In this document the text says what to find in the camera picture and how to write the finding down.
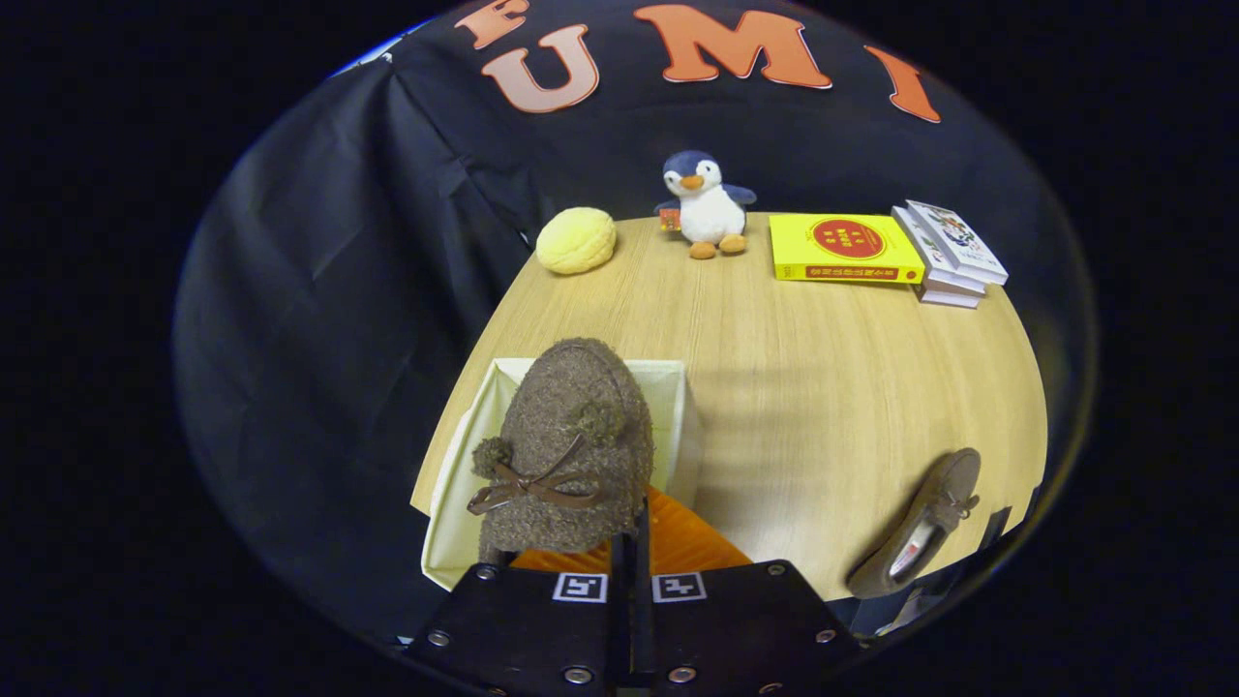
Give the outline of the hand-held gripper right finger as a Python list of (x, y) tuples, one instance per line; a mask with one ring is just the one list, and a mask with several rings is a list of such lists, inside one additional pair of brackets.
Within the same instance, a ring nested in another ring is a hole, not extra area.
[(786, 560), (655, 574), (648, 487), (634, 534), (634, 687), (647, 696), (819, 696), (862, 643)]

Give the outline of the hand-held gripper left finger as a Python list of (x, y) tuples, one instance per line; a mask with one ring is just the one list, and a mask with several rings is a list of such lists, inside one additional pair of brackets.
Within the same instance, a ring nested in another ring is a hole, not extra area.
[(468, 696), (620, 696), (634, 683), (636, 535), (606, 573), (475, 563), (406, 647)]

